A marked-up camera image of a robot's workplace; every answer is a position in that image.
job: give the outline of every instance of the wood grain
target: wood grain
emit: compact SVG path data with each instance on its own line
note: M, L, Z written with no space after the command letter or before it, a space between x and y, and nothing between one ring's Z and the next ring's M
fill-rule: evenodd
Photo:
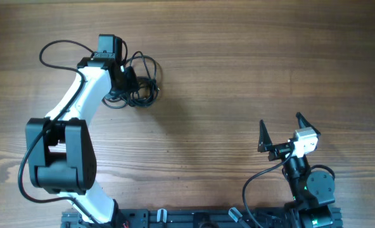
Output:
M92 49L116 34L162 67L151 108L100 106L90 126L97 179L121 208L242 208L241 188L272 166L258 121L283 142L301 111L322 132L311 164L335 170L345 227L375 227L375 1L166 1L0 6L0 227L58 227L68 203L18 192L24 126L62 98L73 73L40 49ZM57 45L46 61L88 53ZM142 72L136 64L137 72ZM50 197L25 187L34 196ZM251 206L291 200L280 171L248 188Z

